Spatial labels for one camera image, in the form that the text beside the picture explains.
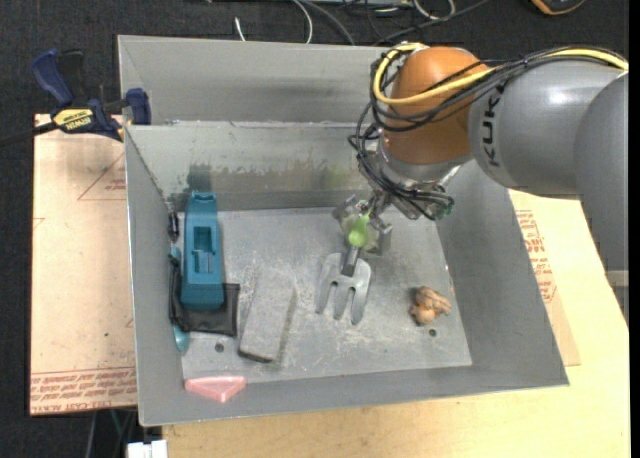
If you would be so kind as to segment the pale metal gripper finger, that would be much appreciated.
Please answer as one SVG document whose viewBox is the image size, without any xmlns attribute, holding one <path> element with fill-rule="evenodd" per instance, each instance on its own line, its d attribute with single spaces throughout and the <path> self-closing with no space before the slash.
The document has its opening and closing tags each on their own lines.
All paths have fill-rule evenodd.
<svg viewBox="0 0 640 458">
<path fill-rule="evenodd" d="M 357 197 L 349 197 L 332 211 L 332 216 L 343 232 L 350 232 L 361 216 L 360 200 Z"/>
<path fill-rule="evenodd" d="M 374 234 L 374 253 L 385 253 L 390 245 L 392 238 L 393 226 L 385 223 L 380 217 L 371 220 L 371 227 Z"/>
</svg>

